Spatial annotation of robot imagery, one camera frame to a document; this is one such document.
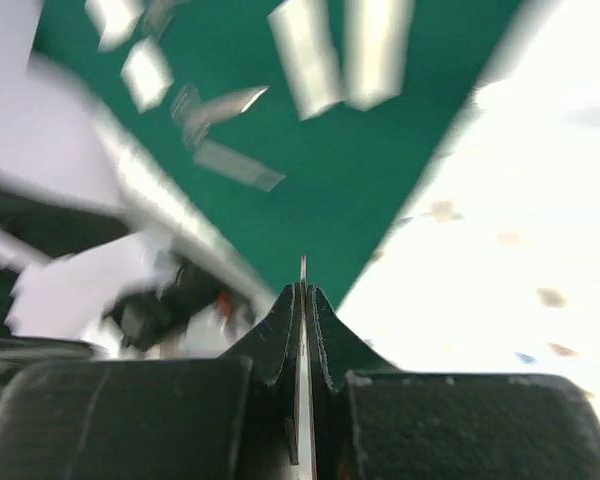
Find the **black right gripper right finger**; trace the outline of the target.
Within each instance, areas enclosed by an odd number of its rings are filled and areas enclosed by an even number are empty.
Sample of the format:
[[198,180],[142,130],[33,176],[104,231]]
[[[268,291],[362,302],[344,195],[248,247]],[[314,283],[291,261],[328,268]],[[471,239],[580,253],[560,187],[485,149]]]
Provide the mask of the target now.
[[347,374],[399,369],[337,317],[319,287],[308,287],[306,307],[313,470],[318,479],[360,479]]

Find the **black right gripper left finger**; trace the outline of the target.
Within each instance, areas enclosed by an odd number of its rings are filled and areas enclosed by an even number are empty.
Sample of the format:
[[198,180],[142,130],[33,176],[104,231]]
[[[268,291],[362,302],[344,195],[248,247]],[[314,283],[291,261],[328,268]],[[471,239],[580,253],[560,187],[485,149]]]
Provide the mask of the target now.
[[229,419],[231,465],[298,463],[301,305],[300,286],[285,286],[268,314],[219,356],[244,369]]

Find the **steel forceps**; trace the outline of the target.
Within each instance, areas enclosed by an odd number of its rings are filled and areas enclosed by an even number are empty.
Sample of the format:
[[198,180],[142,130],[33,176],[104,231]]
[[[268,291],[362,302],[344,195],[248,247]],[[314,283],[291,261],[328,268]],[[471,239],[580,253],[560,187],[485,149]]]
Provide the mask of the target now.
[[299,419],[299,461],[301,479],[316,480],[317,461],[314,432],[314,400],[313,400],[313,367],[310,334],[313,327],[313,312],[308,282],[307,256],[303,255],[300,262],[300,345],[299,345],[299,387],[298,400],[300,407]]

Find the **steel tweezers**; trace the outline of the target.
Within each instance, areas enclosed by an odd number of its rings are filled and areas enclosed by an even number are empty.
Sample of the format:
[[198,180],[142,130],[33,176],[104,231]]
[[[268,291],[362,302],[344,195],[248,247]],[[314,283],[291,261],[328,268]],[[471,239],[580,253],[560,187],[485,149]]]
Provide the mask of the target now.
[[271,191],[285,175],[217,142],[206,140],[195,151],[198,165],[247,186]]

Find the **steel surgical scissors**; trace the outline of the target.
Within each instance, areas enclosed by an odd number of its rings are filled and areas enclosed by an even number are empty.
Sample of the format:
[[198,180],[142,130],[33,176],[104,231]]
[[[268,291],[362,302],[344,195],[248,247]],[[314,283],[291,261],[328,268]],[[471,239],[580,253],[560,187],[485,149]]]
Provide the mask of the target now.
[[185,145],[196,149],[213,125],[245,113],[268,89],[268,86],[250,87],[203,101],[198,89],[187,84],[171,105],[171,117],[181,130]]

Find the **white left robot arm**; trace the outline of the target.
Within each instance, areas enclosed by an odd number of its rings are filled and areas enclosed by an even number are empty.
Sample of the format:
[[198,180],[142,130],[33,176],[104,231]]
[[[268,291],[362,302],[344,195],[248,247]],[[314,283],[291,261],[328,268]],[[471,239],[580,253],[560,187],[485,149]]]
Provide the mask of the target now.
[[221,257],[229,246],[170,181],[131,188],[117,207],[0,177],[0,346],[75,342],[112,323],[139,352],[185,332],[234,343],[272,296]]

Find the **dark green surgical cloth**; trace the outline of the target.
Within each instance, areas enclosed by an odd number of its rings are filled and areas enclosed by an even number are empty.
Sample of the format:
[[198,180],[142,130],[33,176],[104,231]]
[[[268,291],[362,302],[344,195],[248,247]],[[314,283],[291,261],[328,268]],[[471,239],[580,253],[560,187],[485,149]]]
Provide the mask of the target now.
[[[34,46],[81,79],[149,151],[266,286],[292,283],[301,257],[338,304],[416,185],[484,65],[520,9],[517,1],[413,1],[401,93],[369,110],[347,103],[344,3],[325,1],[342,100],[298,116],[268,15],[283,1],[142,1],[131,37],[99,51],[85,1],[47,1]],[[174,83],[139,112],[120,72],[131,48],[152,38]],[[267,192],[193,160],[171,117],[180,90],[203,101],[268,86],[249,110],[215,124],[205,139],[285,175]]]

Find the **white gauze pad near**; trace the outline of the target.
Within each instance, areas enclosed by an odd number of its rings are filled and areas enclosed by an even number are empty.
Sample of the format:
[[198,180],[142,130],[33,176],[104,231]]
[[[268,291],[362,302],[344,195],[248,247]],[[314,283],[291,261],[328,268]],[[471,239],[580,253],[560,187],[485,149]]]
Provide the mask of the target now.
[[174,83],[166,58],[152,38],[131,48],[120,76],[139,112],[159,106]]

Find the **white gauze pad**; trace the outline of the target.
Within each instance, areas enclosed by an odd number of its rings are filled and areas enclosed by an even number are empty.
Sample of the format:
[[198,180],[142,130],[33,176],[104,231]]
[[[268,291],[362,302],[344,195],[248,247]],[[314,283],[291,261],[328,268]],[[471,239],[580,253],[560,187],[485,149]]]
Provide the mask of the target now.
[[145,11],[138,0],[86,0],[85,12],[99,35],[99,51],[111,51],[126,42]]
[[120,76],[139,112],[159,106],[174,83],[166,58],[152,38],[131,48]]

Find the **white packet left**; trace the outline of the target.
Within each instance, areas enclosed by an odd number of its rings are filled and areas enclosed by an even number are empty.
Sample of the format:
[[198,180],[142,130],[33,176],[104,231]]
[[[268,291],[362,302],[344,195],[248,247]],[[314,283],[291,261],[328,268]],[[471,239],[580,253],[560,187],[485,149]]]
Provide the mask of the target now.
[[340,70],[325,1],[286,0],[268,22],[301,120],[342,100]]

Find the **white packet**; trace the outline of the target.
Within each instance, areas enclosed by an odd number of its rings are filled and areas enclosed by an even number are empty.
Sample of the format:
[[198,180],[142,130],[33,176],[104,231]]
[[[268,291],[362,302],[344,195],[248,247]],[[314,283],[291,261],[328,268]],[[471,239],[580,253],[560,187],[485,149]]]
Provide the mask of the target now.
[[342,100],[340,70],[325,1],[286,0],[268,22],[301,120]]
[[366,111],[401,93],[410,0],[348,0],[344,3],[343,75],[347,103]]

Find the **white packet right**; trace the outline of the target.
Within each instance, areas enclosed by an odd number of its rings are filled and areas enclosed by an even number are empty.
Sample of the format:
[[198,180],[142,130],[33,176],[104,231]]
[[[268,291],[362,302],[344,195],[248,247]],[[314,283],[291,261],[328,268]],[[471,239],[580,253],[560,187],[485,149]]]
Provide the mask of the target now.
[[366,111],[401,93],[410,0],[348,0],[344,3],[343,75],[347,103]]

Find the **white gauze pad far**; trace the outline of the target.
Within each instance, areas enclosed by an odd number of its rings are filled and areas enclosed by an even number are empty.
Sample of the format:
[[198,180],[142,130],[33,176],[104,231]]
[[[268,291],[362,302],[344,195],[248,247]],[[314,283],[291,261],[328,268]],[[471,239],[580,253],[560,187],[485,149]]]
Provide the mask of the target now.
[[86,0],[85,12],[99,35],[99,51],[111,51],[126,42],[145,11],[138,0]]

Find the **aluminium rail frame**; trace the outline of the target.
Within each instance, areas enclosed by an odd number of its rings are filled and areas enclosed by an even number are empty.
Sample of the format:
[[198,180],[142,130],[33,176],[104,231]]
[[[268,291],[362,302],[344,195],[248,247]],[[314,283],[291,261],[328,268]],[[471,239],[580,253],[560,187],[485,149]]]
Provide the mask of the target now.
[[27,72],[68,88],[87,107],[87,117],[110,155],[126,215],[136,229],[169,238],[174,250],[247,297],[258,313],[272,306],[271,288],[77,76],[38,54],[30,56]]

